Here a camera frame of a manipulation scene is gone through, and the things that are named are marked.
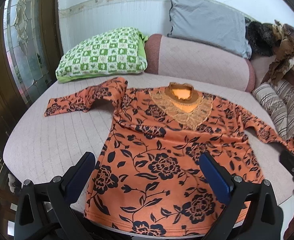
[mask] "orange floral shirt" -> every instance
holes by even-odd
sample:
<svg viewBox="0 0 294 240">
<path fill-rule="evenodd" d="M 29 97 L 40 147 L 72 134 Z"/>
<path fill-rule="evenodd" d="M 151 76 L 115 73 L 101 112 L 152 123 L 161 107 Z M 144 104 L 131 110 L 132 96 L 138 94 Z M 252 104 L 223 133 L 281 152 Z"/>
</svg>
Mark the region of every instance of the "orange floral shirt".
<svg viewBox="0 0 294 240">
<path fill-rule="evenodd" d="M 45 116 L 90 110 L 95 100 L 114 106 L 111 131 L 87 189 L 84 215 L 125 232 L 182 237 L 205 234 L 224 205 L 213 194 L 199 165 L 210 152 L 230 174 L 260 183 L 263 174 L 244 130 L 253 127 L 264 142 L 282 143 L 294 153 L 294 139 L 284 141 L 243 107 L 218 96 L 210 116 L 196 130 L 179 124 L 152 100 L 150 91 L 127 89 L 113 78 L 63 98 L 51 99 Z M 247 209 L 238 221 L 245 218 Z"/>
</svg>

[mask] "brown cloth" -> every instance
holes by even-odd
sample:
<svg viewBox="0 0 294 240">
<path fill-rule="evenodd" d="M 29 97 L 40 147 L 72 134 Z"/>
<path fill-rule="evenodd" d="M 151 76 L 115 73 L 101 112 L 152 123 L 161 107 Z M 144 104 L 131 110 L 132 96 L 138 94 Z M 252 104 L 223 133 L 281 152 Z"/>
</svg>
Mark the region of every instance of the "brown cloth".
<svg viewBox="0 0 294 240">
<path fill-rule="evenodd" d="M 276 39 L 281 39 L 280 47 L 276 53 L 275 61 L 269 65 L 269 77 L 277 86 L 278 82 L 294 65 L 294 28 L 288 24 L 273 25 Z"/>
<path fill-rule="evenodd" d="M 190 97 L 178 99 L 175 89 L 189 90 Z M 205 234 L 224 205 L 199 168 L 200 154 L 210 152 L 230 174 L 261 183 L 246 128 L 253 127 L 262 142 L 281 143 L 294 153 L 294 139 L 283 140 L 242 106 L 188 84 L 128 89 L 118 77 L 50 99 L 45 116 L 87 112 L 98 99 L 111 101 L 114 114 L 89 179 L 84 215 L 104 227 L 147 236 Z"/>
</svg>

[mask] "green pillow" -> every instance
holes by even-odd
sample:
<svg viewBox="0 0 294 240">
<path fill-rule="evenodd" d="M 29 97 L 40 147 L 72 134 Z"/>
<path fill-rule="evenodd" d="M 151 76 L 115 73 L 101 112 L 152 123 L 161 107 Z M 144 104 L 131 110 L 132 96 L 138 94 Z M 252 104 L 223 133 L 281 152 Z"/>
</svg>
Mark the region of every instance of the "green pillow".
<svg viewBox="0 0 294 240">
<path fill-rule="evenodd" d="M 141 73 L 147 68 L 144 43 L 148 37 L 131 27 L 87 39 L 69 50 L 56 69 L 61 83 L 80 78 Z"/>
</svg>

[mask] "silver bolt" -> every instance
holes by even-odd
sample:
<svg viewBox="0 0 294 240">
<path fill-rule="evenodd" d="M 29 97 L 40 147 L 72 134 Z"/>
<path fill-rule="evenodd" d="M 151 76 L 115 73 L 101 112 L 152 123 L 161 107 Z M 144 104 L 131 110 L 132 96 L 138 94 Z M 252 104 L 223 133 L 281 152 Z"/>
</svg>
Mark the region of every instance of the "silver bolt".
<svg viewBox="0 0 294 240">
<path fill-rule="evenodd" d="M 53 182 L 59 182 L 59 181 L 61 181 L 61 176 L 55 176 L 55 177 L 53 177 L 52 181 Z"/>
<path fill-rule="evenodd" d="M 238 183 L 240 183 L 240 182 L 242 182 L 242 177 L 240 177 L 240 176 L 235 176 L 234 177 L 234 181 L 236 181 L 236 182 L 238 182 Z"/>
<path fill-rule="evenodd" d="M 31 180 L 26 179 L 26 180 L 24 181 L 24 186 L 28 186 L 28 185 L 30 184 L 30 182 L 31 182 Z"/>
<path fill-rule="evenodd" d="M 266 186 L 270 186 L 270 185 L 271 185 L 270 181 L 267 180 L 267 179 L 264 179 L 264 184 L 265 184 Z"/>
</svg>

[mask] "gold lace neckline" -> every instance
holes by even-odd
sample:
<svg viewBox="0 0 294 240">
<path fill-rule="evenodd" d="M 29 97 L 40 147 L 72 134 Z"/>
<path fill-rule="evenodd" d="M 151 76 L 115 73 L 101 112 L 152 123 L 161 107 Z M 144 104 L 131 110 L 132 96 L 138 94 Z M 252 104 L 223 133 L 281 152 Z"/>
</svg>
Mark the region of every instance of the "gold lace neckline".
<svg viewBox="0 0 294 240">
<path fill-rule="evenodd" d="M 159 91 L 149 91 L 151 100 L 168 116 L 172 117 L 176 122 L 188 126 L 191 130 L 196 130 L 211 113 L 213 108 L 213 98 L 204 97 L 201 92 L 193 90 L 197 93 L 197 98 L 194 102 L 192 100 L 179 100 L 178 98 L 172 98 L 165 93 L 166 89 Z M 177 107 L 180 105 L 196 104 L 197 106 L 191 112 L 187 113 Z"/>
</svg>

